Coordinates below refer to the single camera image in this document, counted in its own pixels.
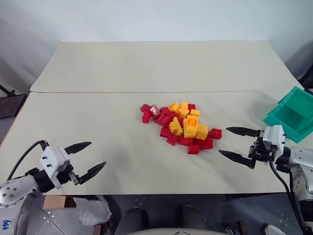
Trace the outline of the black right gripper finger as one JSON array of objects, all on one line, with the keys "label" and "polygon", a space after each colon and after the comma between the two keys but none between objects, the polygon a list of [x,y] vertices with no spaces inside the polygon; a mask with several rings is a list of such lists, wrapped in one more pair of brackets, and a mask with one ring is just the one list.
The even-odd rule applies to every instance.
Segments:
[{"label": "black right gripper finger", "polygon": [[234,153],[234,152],[230,152],[230,151],[219,150],[219,152],[223,156],[227,157],[228,159],[230,159],[236,163],[245,165],[245,166],[249,167],[250,169],[254,169],[254,161],[252,159],[244,158],[242,155]]},{"label": "black right gripper finger", "polygon": [[245,127],[227,127],[227,131],[230,131],[240,136],[259,137],[261,130],[253,130]]}]

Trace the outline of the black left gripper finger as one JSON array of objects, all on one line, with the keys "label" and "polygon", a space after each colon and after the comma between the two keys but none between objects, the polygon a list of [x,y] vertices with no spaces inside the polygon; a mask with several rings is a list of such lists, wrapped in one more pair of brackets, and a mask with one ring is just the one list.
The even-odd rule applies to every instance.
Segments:
[{"label": "black left gripper finger", "polygon": [[95,175],[98,174],[98,172],[106,165],[107,162],[102,162],[92,168],[90,168],[87,173],[81,177],[78,177],[78,182],[79,184],[84,184],[85,182],[87,182],[88,180],[90,180],[91,178],[93,178]]},{"label": "black left gripper finger", "polygon": [[73,145],[71,145],[69,147],[66,147],[65,148],[65,152],[67,154],[75,154],[77,152],[80,152],[84,148],[88,147],[90,144],[92,144],[92,142],[90,142],[90,141],[76,143],[76,144],[73,144]]}]

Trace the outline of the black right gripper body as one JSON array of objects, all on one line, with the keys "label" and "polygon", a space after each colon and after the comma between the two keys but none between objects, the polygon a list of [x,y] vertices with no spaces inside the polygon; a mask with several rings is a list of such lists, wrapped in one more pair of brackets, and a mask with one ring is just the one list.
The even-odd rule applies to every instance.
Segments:
[{"label": "black right gripper body", "polygon": [[250,146],[248,158],[250,159],[249,168],[254,169],[257,161],[273,162],[273,145],[264,143],[262,137],[258,137],[253,145]]}]

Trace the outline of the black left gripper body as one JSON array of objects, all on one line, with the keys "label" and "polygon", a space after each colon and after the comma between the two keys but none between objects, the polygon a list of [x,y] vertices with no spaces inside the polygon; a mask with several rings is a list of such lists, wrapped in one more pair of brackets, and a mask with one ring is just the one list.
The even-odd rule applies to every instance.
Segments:
[{"label": "black left gripper body", "polygon": [[57,180],[63,185],[68,181],[72,181],[75,185],[81,183],[81,179],[74,172],[74,167],[70,162],[65,162],[63,165],[57,167]]}]

